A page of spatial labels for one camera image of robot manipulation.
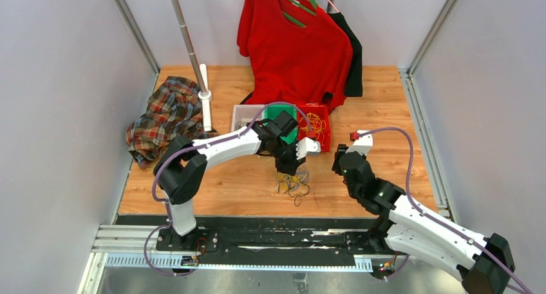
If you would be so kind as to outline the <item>white plastic bin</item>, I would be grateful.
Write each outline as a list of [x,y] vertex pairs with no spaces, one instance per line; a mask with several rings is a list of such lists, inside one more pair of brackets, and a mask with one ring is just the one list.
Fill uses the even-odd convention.
[[264,119],[265,115],[261,111],[263,107],[263,104],[235,105],[232,110],[231,132],[244,127],[247,123],[251,122],[258,113],[259,116],[256,118],[256,120]]

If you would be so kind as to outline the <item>green plastic bin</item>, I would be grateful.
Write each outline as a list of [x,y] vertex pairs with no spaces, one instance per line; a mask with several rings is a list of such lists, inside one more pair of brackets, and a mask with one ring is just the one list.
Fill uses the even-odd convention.
[[281,139],[287,144],[294,143],[297,138],[297,111],[294,107],[284,104],[269,106],[264,110],[264,119],[280,130]]

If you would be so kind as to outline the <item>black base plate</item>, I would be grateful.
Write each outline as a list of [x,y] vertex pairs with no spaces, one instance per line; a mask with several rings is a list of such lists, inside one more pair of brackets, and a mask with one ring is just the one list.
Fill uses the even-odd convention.
[[197,217],[185,236],[161,229],[158,251],[184,252],[203,264],[326,266],[354,264],[356,255],[374,259],[401,254],[373,238],[371,218]]

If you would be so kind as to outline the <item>black garment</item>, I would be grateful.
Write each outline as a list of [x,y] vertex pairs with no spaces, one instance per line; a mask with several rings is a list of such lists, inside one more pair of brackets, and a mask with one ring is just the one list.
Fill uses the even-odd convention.
[[346,78],[346,84],[344,89],[344,95],[350,98],[363,96],[362,85],[362,45],[356,34],[349,27],[344,15],[339,13],[328,14],[333,22],[346,34],[352,47],[352,58],[348,74]]

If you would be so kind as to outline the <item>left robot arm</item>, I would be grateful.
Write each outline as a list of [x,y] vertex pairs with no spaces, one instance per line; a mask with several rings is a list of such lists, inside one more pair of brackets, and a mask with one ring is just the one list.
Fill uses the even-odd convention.
[[164,194],[161,202],[167,210],[166,229],[173,235],[174,245],[182,251],[196,246],[193,198],[209,169],[242,156],[264,154],[274,158],[278,172],[293,176],[307,156],[319,154],[321,146],[314,138],[284,141],[298,125],[295,118],[283,111],[273,120],[253,118],[246,126],[214,138],[177,137],[156,165],[152,186]]

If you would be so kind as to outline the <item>plaid flannel shirt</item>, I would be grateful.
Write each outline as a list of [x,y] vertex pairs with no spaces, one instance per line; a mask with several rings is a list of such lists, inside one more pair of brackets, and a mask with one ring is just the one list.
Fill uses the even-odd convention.
[[147,100],[145,113],[126,129],[126,144],[141,169],[154,164],[177,136],[190,140],[218,136],[203,126],[199,85],[184,77],[167,77]]

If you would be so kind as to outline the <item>red t-shirt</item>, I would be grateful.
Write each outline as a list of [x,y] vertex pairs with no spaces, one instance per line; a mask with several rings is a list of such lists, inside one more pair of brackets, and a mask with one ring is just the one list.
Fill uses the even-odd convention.
[[318,103],[333,111],[346,100],[350,41],[321,8],[317,17],[292,11],[286,1],[283,8],[309,27],[287,23],[279,0],[244,1],[236,44],[254,75],[254,90],[244,103]]

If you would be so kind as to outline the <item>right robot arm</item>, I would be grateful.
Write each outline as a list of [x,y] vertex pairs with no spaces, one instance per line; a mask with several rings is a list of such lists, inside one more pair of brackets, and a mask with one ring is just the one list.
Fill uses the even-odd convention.
[[368,245],[376,253],[406,253],[450,274],[468,293],[503,293],[515,271],[507,240],[466,229],[421,205],[405,190],[378,178],[363,152],[340,144],[332,170],[348,195],[376,220]]

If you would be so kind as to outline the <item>red plastic bin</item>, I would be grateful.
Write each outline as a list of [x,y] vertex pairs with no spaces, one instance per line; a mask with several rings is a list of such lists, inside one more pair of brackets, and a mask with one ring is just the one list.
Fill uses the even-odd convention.
[[[304,112],[313,128],[315,139],[321,144],[321,152],[330,152],[331,144],[331,127],[329,121],[328,108],[325,105],[319,104],[300,104],[298,108]],[[299,129],[297,139],[301,140],[306,136],[310,136],[310,130],[306,120],[300,113],[297,113],[297,121]]]

